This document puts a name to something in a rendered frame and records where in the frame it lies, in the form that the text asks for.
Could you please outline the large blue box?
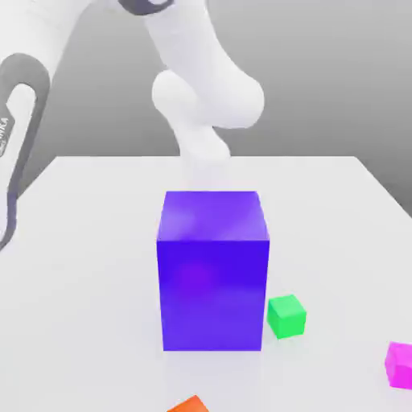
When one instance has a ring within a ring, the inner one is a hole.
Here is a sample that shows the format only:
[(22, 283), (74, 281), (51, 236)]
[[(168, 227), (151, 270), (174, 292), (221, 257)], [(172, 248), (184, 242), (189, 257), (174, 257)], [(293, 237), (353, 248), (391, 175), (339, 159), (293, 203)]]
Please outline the large blue box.
[(156, 252), (164, 350), (261, 349), (270, 235), (256, 192), (168, 191)]

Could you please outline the small orange cube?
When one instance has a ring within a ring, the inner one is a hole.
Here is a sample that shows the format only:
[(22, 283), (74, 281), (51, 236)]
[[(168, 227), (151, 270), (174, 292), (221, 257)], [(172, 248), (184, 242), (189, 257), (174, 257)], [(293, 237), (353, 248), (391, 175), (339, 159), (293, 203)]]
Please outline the small orange cube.
[(209, 409), (197, 395), (193, 395), (176, 406), (173, 406), (167, 412), (209, 412)]

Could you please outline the small green cube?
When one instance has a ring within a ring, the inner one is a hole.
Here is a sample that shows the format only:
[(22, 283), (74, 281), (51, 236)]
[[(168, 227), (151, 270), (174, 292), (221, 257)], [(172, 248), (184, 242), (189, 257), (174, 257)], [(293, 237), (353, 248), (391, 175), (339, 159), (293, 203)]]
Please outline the small green cube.
[(295, 295), (269, 299), (267, 323), (280, 339), (301, 336), (306, 325), (307, 311)]

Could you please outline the small magenta cube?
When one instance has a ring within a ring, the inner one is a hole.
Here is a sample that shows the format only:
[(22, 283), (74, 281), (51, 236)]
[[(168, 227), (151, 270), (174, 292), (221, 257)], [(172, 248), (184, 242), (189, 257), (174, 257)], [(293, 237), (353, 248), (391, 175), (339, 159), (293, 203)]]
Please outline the small magenta cube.
[(412, 344), (391, 341), (385, 357), (389, 385), (412, 390)]

